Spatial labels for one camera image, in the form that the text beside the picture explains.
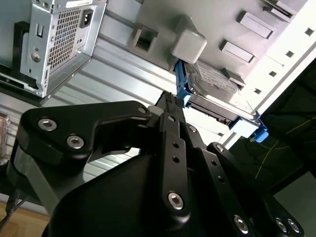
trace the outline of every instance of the ventilation hole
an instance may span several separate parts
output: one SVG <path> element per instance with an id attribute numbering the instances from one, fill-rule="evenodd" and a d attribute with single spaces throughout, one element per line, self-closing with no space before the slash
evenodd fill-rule
<path id="1" fill-rule="evenodd" d="M 48 55 L 47 64 L 51 66 L 51 72 L 63 65 L 71 57 L 72 49 L 76 43 L 75 36 L 77 32 L 77 24 L 75 21 L 71 21 L 71 18 L 79 20 L 80 10 L 78 8 L 59 13 L 54 46 Z"/>
<path id="2" fill-rule="evenodd" d="M 255 89 L 255 93 L 257 93 L 258 95 L 261 93 L 262 91 L 259 89 Z"/>
<path id="3" fill-rule="evenodd" d="M 307 30 L 305 31 L 305 34 L 308 36 L 311 36 L 314 33 L 314 31 L 311 28 L 307 28 Z"/>
<path id="4" fill-rule="evenodd" d="M 291 51 L 288 51 L 285 55 L 291 58 L 294 55 L 294 53 Z"/>
<path id="5" fill-rule="evenodd" d="M 277 75 L 277 73 L 276 73 L 276 72 L 274 72 L 274 71 L 272 71 L 272 72 L 270 72 L 270 73 L 269 73 L 269 75 L 270 75 L 270 76 L 272 76 L 272 77 L 274 78 L 274 77 Z"/>

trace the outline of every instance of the black cable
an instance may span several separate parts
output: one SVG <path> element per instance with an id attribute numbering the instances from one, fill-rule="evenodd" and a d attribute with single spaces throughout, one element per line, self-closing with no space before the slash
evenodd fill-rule
<path id="1" fill-rule="evenodd" d="M 21 192 L 16 189 L 10 196 L 9 199 L 6 203 L 6 216 L 0 221 L 0 233 L 4 229 L 5 225 L 8 223 L 10 220 L 12 214 L 27 200 L 28 197 L 25 197 L 22 199 L 20 202 L 20 195 Z"/>

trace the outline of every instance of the blue plastic clip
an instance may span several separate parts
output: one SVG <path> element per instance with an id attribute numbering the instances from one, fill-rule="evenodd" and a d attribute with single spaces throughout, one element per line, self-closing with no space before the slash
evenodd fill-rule
<path id="1" fill-rule="evenodd" d="M 174 71 L 176 73 L 176 83 L 177 83 L 177 97 L 184 101 L 184 107 L 188 103 L 191 92 L 188 89 L 188 77 L 184 69 L 184 63 L 182 60 L 179 60 L 175 67 Z"/>
<path id="2" fill-rule="evenodd" d="M 268 128 L 264 125 L 264 123 L 259 119 L 261 126 L 253 133 L 252 139 L 258 143 L 263 142 L 269 135 Z"/>

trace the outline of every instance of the aluminum panel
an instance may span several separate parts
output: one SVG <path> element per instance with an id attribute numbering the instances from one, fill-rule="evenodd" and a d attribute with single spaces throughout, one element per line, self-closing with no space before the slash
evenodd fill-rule
<path id="1" fill-rule="evenodd" d="M 121 45 L 127 45 L 127 41 L 132 32 L 133 29 L 129 26 L 106 15 L 103 17 L 99 35 L 100 37 L 106 37 Z"/>
<path id="2" fill-rule="evenodd" d="M 110 0 L 107 5 L 107 11 L 111 11 L 121 18 L 134 23 L 140 7 L 141 3 L 135 0 Z"/>

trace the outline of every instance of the yellow cable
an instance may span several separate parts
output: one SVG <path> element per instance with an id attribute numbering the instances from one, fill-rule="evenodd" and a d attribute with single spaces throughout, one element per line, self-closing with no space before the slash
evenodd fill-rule
<path id="1" fill-rule="evenodd" d="M 259 167 L 259 170 L 258 170 L 258 172 L 257 172 L 257 174 L 256 174 L 255 179 L 257 179 L 257 177 L 258 177 L 258 175 L 259 175 L 259 173 L 260 173 L 260 170 L 261 170 L 261 168 L 262 168 L 264 162 L 266 161 L 268 155 L 270 154 L 270 152 L 273 150 L 273 148 L 274 148 L 277 144 L 278 144 L 278 140 L 274 143 L 274 145 L 271 147 L 271 149 L 267 152 L 265 158 L 263 159 L 263 161 L 262 161 L 262 163 L 261 163 L 261 165 L 260 165 L 260 167 Z"/>
<path id="2" fill-rule="evenodd" d="M 266 148 L 266 149 L 271 149 L 271 147 L 267 147 L 267 146 L 265 146 L 265 145 L 263 145 L 263 144 L 261 144 L 261 143 L 258 143 L 260 146 L 262 146 L 262 147 L 264 147 L 264 148 Z M 288 148 L 289 146 L 285 146 L 285 147 L 277 147 L 277 148 L 275 148 L 275 150 L 280 150 L 280 149 L 284 149 L 284 148 Z"/>
<path id="3" fill-rule="evenodd" d="M 298 125 L 297 127 L 293 128 L 293 129 L 291 129 L 291 130 L 289 130 L 288 132 L 286 132 L 286 134 L 289 134 L 290 132 L 293 132 L 293 131 L 296 130 L 297 128 L 300 128 L 301 126 L 304 126 L 306 123 L 308 123 L 308 122 L 310 122 L 310 121 L 312 121 L 312 120 L 314 120 L 314 119 L 316 119 L 316 116 L 313 117 L 312 119 L 309 119 L 309 120 L 307 120 L 306 122 L 304 122 L 304 123 Z M 270 152 L 273 150 L 273 148 L 278 144 L 278 142 L 279 142 L 279 140 L 277 140 L 277 141 L 274 143 L 274 145 L 273 145 L 273 146 L 269 149 L 269 151 L 267 152 L 265 158 L 263 159 L 263 161 L 262 161 L 262 163 L 261 163 L 261 165 L 260 165 L 260 167 L 259 167 L 259 170 L 258 170 L 258 172 L 257 172 L 257 174 L 256 174 L 255 179 L 257 179 L 257 177 L 258 177 L 258 175 L 259 175 L 259 173 L 260 173 L 260 171 L 261 171 L 261 168 L 262 168 L 264 162 L 266 161 L 268 155 L 269 155 Z"/>

